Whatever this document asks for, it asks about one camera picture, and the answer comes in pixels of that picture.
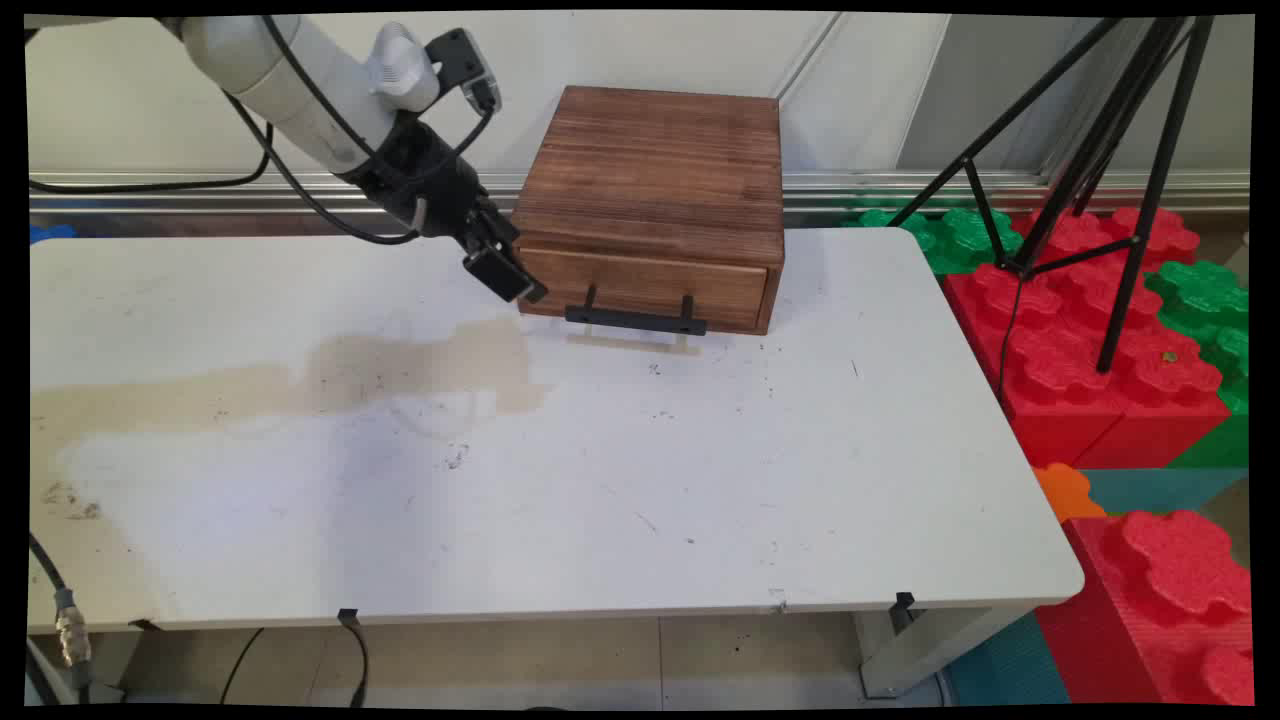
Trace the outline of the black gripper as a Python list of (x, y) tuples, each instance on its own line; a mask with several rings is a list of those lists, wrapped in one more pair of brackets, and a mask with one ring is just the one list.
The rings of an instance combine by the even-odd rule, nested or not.
[(374, 234), (346, 224), (346, 233), (367, 242), (407, 243), (448, 236), (465, 249), (488, 242), (463, 258), (462, 265), (504, 302), (540, 302), (547, 287), (511, 254), (518, 228), (503, 215), (481, 186), (476, 170), (434, 129), (416, 118), (397, 118), (372, 159), (346, 172), (357, 187), (406, 229)]

